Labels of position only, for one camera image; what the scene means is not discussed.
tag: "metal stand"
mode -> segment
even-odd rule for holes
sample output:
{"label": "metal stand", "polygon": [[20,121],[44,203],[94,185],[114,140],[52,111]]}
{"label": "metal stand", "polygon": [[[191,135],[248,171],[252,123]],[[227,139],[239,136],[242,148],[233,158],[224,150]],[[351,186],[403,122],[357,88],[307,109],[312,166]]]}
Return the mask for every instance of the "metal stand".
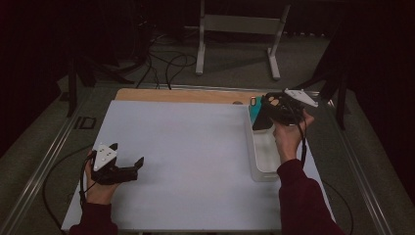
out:
{"label": "metal stand", "polygon": [[71,117],[77,106],[76,76],[85,86],[94,86],[95,78],[91,68],[100,71],[113,80],[123,84],[133,84],[134,81],[125,79],[117,73],[98,64],[88,56],[84,55],[72,41],[69,41],[68,52],[68,79],[69,79],[69,110],[67,117]]}
{"label": "metal stand", "polygon": [[290,5],[286,5],[280,19],[268,18],[247,18],[235,16],[219,16],[205,14],[205,0],[201,0],[201,19],[199,27],[199,50],[196,63],[196,74],[204,73],[205,63],[205,30],[210,31],[227,31],[227,32],[244,32],[275,35],[272,48],[268,48],[267,55],[269,65],[272,71],[272,78],[279,80],[280,72],[278,70],[275,53],[284,30],[284,25],[290,11]]}

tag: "wrist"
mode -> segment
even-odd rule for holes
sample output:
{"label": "wrist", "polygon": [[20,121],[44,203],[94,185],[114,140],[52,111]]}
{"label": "wrist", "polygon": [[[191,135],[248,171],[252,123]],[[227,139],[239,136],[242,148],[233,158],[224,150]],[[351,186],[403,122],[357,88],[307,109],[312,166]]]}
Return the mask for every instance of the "wrist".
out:
{"label": "wrist", "polygon": [[294,160],[297,158],[297,153],[284,153],[284,152],[280,152],[280,161],[281,164],[283,164],[284,162],[287,162],[289,160]]}

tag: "table leg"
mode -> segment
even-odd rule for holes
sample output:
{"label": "table leg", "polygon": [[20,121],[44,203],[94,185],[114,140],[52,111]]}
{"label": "table leg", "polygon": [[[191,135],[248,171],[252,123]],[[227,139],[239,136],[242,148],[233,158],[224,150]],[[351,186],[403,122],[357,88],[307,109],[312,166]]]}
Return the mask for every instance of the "table leg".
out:
{"label": "table leg", "polygon": [[204,73],[204,63],[205,63],[205,0],[201,0],[199,49],[198,49],[198,58],[196,61],[196,74],[197,75],[202,75]]}
{"label": "table leg", "polygon": [[288,13],[290,11],[290,5],[285,6],[283,14],[280,18],[280,22],[278,23],[277,33],[275,34],[274,44],[272,48],[268,48],[268,60],[269,66],[271,67],[272,78],[275,80],[279,80],[281,78],[280,72],[278,70],[277,60],[275,59],[275,52],[277,51],[278,44],[280,43],[281,36],[284,31],[284,25],[287,20]]}

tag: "maroon sleeve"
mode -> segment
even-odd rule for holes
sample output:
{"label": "maroon sleeve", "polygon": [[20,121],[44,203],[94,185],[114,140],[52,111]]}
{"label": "maroon sleeve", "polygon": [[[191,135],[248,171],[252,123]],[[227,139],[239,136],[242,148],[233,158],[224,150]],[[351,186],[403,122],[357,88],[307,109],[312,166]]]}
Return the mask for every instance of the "maroon sleeve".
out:
{"label": "maroon sleeve", "polygon": [[70,235],[116,235],[118,227],[111,221],[111,205],[86,203],[79,224],[70,228]]}
{"label": "maroon sleeve", "polygon": [[320,185],[307,178],[299,160],[281,164],[277,173],[281,178],[282,234],[345,234],[332,220]]}

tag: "person's left hand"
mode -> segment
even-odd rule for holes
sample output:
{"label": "person's left hand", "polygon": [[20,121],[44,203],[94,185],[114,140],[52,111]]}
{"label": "person's left hand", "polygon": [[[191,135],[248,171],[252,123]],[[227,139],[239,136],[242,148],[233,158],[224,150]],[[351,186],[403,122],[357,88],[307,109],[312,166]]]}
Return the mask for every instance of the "person's left hand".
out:
{"label": "person's left hand", "polygon": [[[91,160],[86,164],[85,173],[87,177],[86,185],[87,188],[89,188],[95,183],[95,181],[91,178]],[[111,199],[113,198],[115,189],[118,186],[119,184],[101,185],[99,183],[95,183],[95,185],[89,188],[86,192],[86,202],[91,204],[109,205],[111,203]]]}

